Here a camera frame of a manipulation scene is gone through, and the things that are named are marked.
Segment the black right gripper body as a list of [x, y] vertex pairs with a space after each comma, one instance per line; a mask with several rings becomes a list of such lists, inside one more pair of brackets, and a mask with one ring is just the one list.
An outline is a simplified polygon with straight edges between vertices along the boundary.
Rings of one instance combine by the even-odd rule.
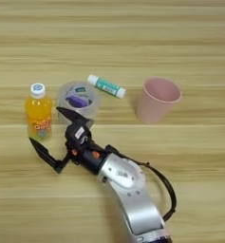
[[63, 160], [59, 160], [55, 165], [55, 171], [60, 174], [71, 160], [73, 163], [84, 166], [92, 174], [98, 175], [106, 157], [114, 151], [111, 145], [105, 148], [100, 147], [93, 140], [86, 141], [81, 149], [75, 147], [73, 142], [66, 142], [66, 156]]

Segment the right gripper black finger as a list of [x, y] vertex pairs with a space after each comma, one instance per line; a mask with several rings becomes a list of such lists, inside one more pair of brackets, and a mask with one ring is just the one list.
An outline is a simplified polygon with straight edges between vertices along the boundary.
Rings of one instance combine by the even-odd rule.
[[75, 122], [76, 120], [82, 121], [86, 126], [92, 126], [94, 121], [92, 119], [88, 119], [84, 117], [83, 115], [77, 113], [74, 110], [70, 110], [64, 107], [57, 107], [57, 110], [68, 120], [71, 122]]
[[62, 162], [52, 157], [45, 146], [33, 138], [30, 138], [29, 140], [39, 157], [44, 160], [50, 167], [52, 167], [54, 171], [62, 170]]

